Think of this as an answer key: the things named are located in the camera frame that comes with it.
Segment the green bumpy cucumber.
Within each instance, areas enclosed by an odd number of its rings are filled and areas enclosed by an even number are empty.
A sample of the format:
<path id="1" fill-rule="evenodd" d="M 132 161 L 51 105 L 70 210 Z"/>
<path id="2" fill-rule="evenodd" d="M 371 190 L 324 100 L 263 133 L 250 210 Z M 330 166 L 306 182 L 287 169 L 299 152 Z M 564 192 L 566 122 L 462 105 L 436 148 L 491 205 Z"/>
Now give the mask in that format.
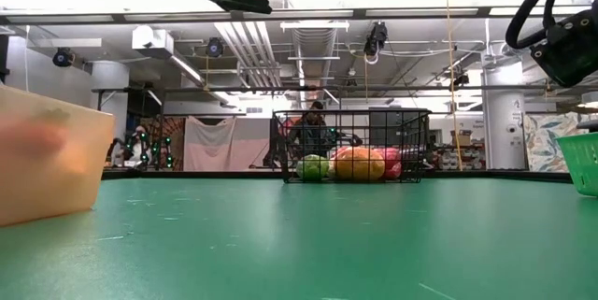
<path id="1" fill-rule="evenodd" d="M 329 164 L 326 157 L 308 154 L 297 162 L 295 171 L 302 180 L 319 181 L 328 174 Z"/>

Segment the long ceiling light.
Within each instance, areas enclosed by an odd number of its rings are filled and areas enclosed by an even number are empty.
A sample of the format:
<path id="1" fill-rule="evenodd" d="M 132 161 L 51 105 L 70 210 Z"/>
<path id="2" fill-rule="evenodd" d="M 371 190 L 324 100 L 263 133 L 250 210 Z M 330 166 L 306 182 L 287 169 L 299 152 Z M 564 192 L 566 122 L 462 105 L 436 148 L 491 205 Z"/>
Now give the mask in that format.
<path id="1" fill-rule="evenodd" d="M 191 83 L 198 87 L 204 87 L 206 85 L 202 75 L 186 60 L 178 57 L 177 55 L 172 55 L 170 57 L 170 61 L 182 71 L 182 73 Z"/>

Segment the white ceiling air unit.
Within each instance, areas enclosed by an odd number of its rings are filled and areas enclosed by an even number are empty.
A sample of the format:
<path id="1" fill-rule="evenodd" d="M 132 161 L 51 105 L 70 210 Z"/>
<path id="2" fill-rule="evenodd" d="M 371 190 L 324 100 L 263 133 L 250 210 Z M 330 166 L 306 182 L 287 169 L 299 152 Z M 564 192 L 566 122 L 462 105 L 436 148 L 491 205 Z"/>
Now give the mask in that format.
<path id="1" fill-rule="evenodd" d="M 165 29 L 140 25 L 132 32 L 132 49 L 145 57 L 169 60 L 175 54 L 174 38 Z"/>

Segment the black horizontal pipe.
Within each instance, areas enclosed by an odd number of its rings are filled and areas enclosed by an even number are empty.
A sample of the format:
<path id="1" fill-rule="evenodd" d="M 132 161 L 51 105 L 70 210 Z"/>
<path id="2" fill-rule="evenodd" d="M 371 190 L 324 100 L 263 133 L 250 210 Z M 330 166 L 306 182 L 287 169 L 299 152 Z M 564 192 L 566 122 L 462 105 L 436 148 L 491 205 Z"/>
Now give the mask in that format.
<path id="1" fill-rule="evenodd" d="M 547 89 L 547 85 L 479 85 L 479 86 L 464 86 L 464 87 L 457 87 L 457 90 L 482 90 L 482 91 L 492 91 L 492 90 L 542 90 L 544 91 Z M 200 93 L 200 92 L 225 92 L 225 93 L 232 93 L 232 92 L 240 92 L 240 93 L 256 93 L 256 92 L 316 92 L 316 91 L 349 91 L 349 92 L 417 92 L 417 91 L 432 91 L 432 90 L 441 90 L 441 91 L 449 91 L 451 88 L 449 86 L 333 86 L 333 85 L 326 85 L 326 86 L 282 86 L 282 87 L 210 87 L 210 88 L 164 88 L 158 89 L 162 90 L 165 93 Z M 549 90 L 556 89 L 556 86 L 550 85 Z M 126 87 L 124 89 L 125 93 L 131 92 L 148 92 L 150 90 L 155 90 L 151 88 L 135 88 L 135 87 Z"/>

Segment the person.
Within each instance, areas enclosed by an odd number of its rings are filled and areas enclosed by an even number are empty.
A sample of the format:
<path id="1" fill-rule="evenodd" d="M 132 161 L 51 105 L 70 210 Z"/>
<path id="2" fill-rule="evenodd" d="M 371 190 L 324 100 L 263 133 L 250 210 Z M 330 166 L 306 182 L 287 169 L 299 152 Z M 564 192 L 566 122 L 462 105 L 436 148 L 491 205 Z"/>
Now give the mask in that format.
<path id="1" fill-rule="evenodd" d="M 138 125 L 122 150 L 123 165 L 136 167 L 149 164 L 152 160 L 150 137 L 147 128 Z"/>
<path id="2" fill-rule="evenodd" d="M 292 161 L 297 164 L 306 155 L 327 157 L 328 152 L 336 146 L 336 135 L 326 125 L 322 102 L 313 102 L 310 109 L 290 128 L 287 145 Z"/>

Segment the brown patterned hanging cloth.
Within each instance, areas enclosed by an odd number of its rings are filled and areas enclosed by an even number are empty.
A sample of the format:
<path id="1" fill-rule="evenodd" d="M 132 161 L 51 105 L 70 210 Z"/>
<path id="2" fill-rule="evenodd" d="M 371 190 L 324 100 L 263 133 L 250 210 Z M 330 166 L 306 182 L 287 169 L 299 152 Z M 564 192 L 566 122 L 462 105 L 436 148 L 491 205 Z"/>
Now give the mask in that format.
<path id="1" fill-rule="evenodd" d="M 171 139 L 171 153 L 175 158 L 181 158 L 184 153 L 184 132 L 186 120 L 182 117 L 142 118 L 140 124 L 147 128 L 151 142 L 157 142 L 159 137 Z"/>

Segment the pale pink hanging cloth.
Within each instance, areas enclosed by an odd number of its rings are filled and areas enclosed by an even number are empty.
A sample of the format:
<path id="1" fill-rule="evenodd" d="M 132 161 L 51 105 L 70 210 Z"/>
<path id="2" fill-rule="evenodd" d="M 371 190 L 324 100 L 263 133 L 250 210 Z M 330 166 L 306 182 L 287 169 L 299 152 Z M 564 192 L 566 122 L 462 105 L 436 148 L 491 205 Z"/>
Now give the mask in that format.
<path id="1" fill-rule="evenodd" d="M 239 172 L 261 165 L 268 152 L 270 120 L 227 118 L 214 125 L 185 121 L 183 170 Z"/>

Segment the white round column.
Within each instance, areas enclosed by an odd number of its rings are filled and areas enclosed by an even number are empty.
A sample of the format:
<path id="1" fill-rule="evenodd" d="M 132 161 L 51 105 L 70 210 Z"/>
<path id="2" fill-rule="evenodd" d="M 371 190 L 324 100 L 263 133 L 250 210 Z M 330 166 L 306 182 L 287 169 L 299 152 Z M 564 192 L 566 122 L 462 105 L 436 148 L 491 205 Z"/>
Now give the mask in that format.
<path id="1" fill-rule="evenodd" d="M 130 69 L 126 64 L 113 61 L 97 61 L 92 69 L 93 108 L 99 108 L 115 118 L 113 135 L 122 137 L 126 131 Z"/>
<path id="2" fill-rule="evenodd" d="M 524 93 L 522 61 L 487 62 L 482 68 L 481 84 L 488 169 L 525 169 L 522 128 Z"/>

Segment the orange pumpkin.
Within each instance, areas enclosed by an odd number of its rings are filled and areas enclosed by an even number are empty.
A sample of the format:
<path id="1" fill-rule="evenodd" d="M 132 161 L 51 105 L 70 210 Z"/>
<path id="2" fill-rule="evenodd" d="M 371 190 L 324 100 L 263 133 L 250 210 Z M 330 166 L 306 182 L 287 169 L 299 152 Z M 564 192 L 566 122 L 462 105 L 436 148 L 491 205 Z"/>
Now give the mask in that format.
<path id="1" fill-rule="evenodd" d="M 350 147 L 332 160 L 335 161 L 335 178 L 340 180 L 378 180 L 385 171 L 380 152 L 364 147 Z"/>

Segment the translucent orange plastic tray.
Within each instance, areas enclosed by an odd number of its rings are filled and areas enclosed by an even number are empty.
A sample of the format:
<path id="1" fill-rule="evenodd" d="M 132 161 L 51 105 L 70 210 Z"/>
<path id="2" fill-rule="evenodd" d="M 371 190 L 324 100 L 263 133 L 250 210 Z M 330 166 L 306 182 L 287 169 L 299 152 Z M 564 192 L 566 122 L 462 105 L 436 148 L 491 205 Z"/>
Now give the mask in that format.
<path id="1" fill-rule="evenodd" d="M 0 164 L 0 227 L 87 210 L 96 200 L 115 118 L 0 85 L 0 121 L 53 109 L 70 115 L 66 144 L 46 158 Z"/>

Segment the cardboard box on shelf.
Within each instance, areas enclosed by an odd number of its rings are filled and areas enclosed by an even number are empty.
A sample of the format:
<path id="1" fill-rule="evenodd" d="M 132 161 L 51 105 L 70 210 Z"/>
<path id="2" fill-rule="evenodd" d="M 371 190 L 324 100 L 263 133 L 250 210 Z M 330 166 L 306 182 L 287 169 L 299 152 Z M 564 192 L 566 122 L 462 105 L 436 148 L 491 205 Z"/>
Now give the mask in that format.
<path id="1" fill-rule="evenodd" d="M 451 144 L 455 147 L 468 147 L 472 144 L 472 130 L 451 130 Z"/>

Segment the colourful patterned partition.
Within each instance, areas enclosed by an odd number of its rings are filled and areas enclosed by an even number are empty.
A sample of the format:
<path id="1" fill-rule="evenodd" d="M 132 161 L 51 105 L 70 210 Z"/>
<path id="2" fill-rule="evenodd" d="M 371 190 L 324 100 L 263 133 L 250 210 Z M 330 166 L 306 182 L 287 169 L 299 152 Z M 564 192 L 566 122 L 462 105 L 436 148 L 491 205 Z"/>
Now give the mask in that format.
<path id="1" fill-rule="evenodd" d="M 577 129 L 577 125 L 590 119 L 591 115 L 576 112 L 525 114 L 523 129 L 529 169 L 532 172 L 567 173 L 557 139 L 586 134 L 587 131 Z"/>

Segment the green plastic basket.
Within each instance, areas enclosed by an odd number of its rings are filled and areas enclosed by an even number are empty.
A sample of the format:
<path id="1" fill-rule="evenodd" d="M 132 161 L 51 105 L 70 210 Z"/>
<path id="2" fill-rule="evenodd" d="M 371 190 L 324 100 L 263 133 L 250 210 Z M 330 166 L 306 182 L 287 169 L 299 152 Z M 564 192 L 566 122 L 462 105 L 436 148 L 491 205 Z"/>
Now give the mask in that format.
<path id="1" fill-rule="evenodd" d="M 577 192 L 598 197 L 598 133 L 557 139 Z"/>

